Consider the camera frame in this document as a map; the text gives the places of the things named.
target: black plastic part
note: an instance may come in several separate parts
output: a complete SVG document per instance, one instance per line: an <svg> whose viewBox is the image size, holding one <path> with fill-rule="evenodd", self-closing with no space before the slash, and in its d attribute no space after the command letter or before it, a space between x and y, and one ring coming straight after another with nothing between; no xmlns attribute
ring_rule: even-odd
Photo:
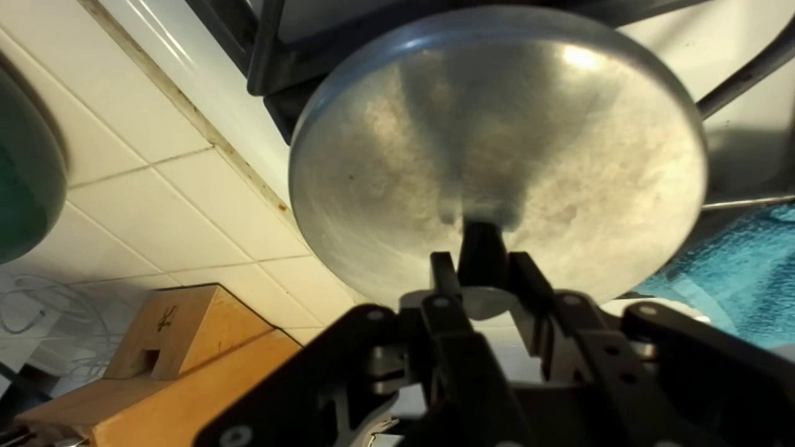
<svg viewBox="0 0 795 447"><path fill-rule="evenodd" d="M440 13L433 0L402 0L301 43L283 43L278 34L283 7L286 0L263 3L263 19L247 77L248 91L265 98L265 107L286 141L290 141L311 95L334 67L377 34Z"/></svg>
<svg viewBox="0 0 795 447"><path fill-rule="evenodd" d="M19 413L47 401L58 383L54 374L39 367L23 364L14 373L6 362L0 362L0 378L9 380L0 398L0 430L9 428Z"/></svg>
<svg viewBox="0 0 795 447"><path fill-rule="evenodd" d="M34 439L34 437L26 428L0 431L0 447L23 447L29 439Z"/></svg>
<svg viewBox="0 0 795 447"><path fill-rule="evenodd" d="M247 0L187 0L201 24L217 36L228 59L248 72L253 57L257 18Z"/></svg>
<svg viewBox="0 0 795 447"><path fill-rule="evenodd" d="M457 277L463 286L508 288L508 249L494 223L467 221Z"/></svg>
<svg viewBox="0 0 795 447"><path fill-rule="evenodd" d="M631 337L654 341L657 378L694 425L731 445L795 445L791 362L664 306L627 307L624 327Z"/></svg>
<svg viewBox="0 0 795 447"><path fill-rule="evenodd" d="M363 364L373 346L395 346L395 323L395 312L381 306L347 311L201 430L195 445L224 445L234 428L252 431L252 445L325 447L351 439L373 409L390 401L370 391Z"/></svg>
<svg viewBox="0 0 795 447"><path fill-rule="evenodd" d="M505 380L463 307L452 259L436 252L436 291L404 296L401 315L354 307L211 423L196 445L224 445L231 428L252 430L248 445L354 441L390 401L373 394L366 373L373 348L385 346L404 353L407 383L421 383L428 400L402 445L795 445L791 362L664 306L634 306L617 327L590 296L554 293L526 252L508 255L508 271L510 293L536 318L526 343L544 359L544 385ZM658 355L640 357L631 341Z"/></svg>

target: round metal plate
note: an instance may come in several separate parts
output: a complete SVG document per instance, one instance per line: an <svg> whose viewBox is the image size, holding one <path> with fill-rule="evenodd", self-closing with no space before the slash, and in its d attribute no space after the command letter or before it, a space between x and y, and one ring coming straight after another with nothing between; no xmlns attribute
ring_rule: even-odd
<svg viewBox="0 0 795 447"><path fill-rule="evenodd" d="M617 297L699 218L704 126L645 49L585 18L475 7L346 59L293 139L290 202L319 259L366 297L431 286L463 221L494 221L557 288Z"/></svg>

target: blue towel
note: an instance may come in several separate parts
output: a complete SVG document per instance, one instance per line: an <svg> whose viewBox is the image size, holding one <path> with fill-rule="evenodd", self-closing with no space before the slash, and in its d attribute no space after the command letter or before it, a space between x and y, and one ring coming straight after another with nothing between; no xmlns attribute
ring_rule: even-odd
<svg viewBox="0 0 795 447"><path fill-rule="evenodd" d="M639 291L688 303L760 348L795 346L795 205L739 218Z"/></svg>

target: black mount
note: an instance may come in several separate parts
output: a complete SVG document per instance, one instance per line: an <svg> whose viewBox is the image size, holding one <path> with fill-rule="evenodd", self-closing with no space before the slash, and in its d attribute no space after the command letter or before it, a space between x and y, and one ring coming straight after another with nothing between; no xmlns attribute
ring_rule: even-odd
<svg viewBox="0 0 795 447"><path fill-rule="evenodd" d="M657 303L608 318L552 291L486 223L467 226L459 271L450 252L431 262L436 291L404 296L401 312L354 307L196 445L351 445L407 385L422 385L428 413L393 430L402 445L795 445L795 367L771 353ZM511 312L546 383L505 380L464 311L481 288L511 296L486 315Z"/></svg>
<svg viewBox="0 0 795 447"><path fill-rule="evenodd" d="M290 144L298 116L347 55L370 40L428 15L475 4L536 4L580 13L622 26L705 0L263 0L258 15L247 0L187 0L263 96Z"/></svg>

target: white tile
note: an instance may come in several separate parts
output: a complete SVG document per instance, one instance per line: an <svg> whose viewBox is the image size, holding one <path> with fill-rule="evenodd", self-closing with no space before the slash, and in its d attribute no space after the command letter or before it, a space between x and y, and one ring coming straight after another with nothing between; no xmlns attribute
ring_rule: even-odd
<svg viewBox="0 0 795 447"><path fill-rule="evenodd" d="M622 26L660 57L699 98L745 64L792 18L795 3L701 3Z"/></svg>
<svg viewBox="0 0 795 447"><path fill-rule="evenodd" d="M100 0L247 163L289 202L290 148L262 96L187 3Z"/></svg>
<svg viewBox="0 0 795 447"><path fill-rule="evenodd" d="M73 202L166 272L247 262L155 169L75 188Z"/></svg>
<svg viewBox="0 0 795 447"><path fill-rule="evenodd" d="M289 336L295 337L301 346L313 343L324 333L321 324L316 327L290 327Z"/></svg>
<svg viewBox="0 0 795 447"><path fill-rule="evenodd" d="M258 265L175 272L185 286L224 282L258 315L280 327L313 327L316 318Z"/></svg>
<svg viewBox="0 0 795 447"><path fill-rule="evenodd" d="M0 33L0 51L54 116L54 130L64 141L69 184L113 175L144 163L142 157L137 157L105 121L100 121L6 33Z"/></svg>
<svg viewBox="0 0 795 447"><path fill-rule="evenodd" d="M23 286L26 281L42 282L45 277L75 282L156 272L150 261L103 231L73 203L64 205L39 245L0 271L12 272Z"/></svg>
<svg viewBox="0 0 795 447"><path fill-rule="evenodd" d="M295 223L219 152L176 158L159 172L253 261L309 252Z"/></svg>
<svg viewBox="0 0 795 447"><path fill-rule="evenodd" d="M209 146L77 0L2 0L0 26L144 158Z"/></svg>
<svg viewBox="0 0 795 447"><path fill-rule="evenodd" d="M262 265L319 318L319 324L327 324L363 303L331 275L316 255L269 261Z"/></svg>

